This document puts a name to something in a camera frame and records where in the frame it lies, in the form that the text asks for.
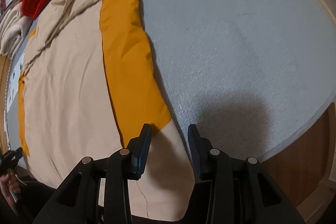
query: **folded white towel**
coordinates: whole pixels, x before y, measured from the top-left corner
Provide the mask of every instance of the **folded white towel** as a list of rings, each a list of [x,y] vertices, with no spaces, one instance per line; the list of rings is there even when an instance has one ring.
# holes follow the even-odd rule
[[[21,13],[21,2],[9,9],[0,22],[0,54],[12,59],[25,39],[33,19]]]

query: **clamp jaw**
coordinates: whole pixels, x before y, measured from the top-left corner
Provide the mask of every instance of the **clamp jaw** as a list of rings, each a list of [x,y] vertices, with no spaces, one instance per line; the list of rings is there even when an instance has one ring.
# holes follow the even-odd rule
[[[233,159],[213,149],[194,124],[188,127],[188,141],[196,176],[211,181],[206,224],[305,223],[256,158]]]

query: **gray mattress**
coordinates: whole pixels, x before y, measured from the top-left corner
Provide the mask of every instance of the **gray mattress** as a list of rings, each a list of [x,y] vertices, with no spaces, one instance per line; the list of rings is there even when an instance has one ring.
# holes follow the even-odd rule
[[[141,3],[155,77],[183,138],[196,123],[229,156],[265,160],[333,101],[336,28],[318,0]],[[17,100],[7,120],[15,148]]]

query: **metal screw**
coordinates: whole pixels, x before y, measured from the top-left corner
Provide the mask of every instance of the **metal screw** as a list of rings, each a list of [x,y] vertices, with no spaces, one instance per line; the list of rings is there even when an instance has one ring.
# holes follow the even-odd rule
[[[127,155],[129,153],[129,150],[127,148],[123,148],[119,151],[119,153],[124,156],[124,155]]]
[[[219,155],[219,150],[216,149],[216,148],[213,148],[213,149],[210,150],[210,154],[214,155],[214,156],[217,156],[217,155]]]
[[[91,162],[91,157],[84,157],[84,158],[82,158],[82,163],[88,164],[89,162]]]
[[[256,163],[258,162],[257,159],[254,158],[254,157],[249,157],[247,160],[248,160],[248,162],[251,163],[251,164],[256,164]]]

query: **black bracket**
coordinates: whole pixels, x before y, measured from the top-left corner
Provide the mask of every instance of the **black bracket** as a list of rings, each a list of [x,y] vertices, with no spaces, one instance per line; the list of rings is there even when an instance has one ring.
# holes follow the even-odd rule
[[[109,158],[83,158],[42,208],[33,224],[97,224],[100,179],[106,178],[104,223],[131,224],[127,180],[139,180],[147,161],[152,131],[144,124],[140,136]]]
[[[0,155],[0,175],[6,175],[9,168],[13,170],[17,166],[19,159],[22,158],[22,152],[22,148],[19,147],[15,151],[10,150]]]
[[[201,138],[196,125],[188,128],[196,176],[211,181],[206,224],[304,224],[296,208],[260,162],[230,158]]]

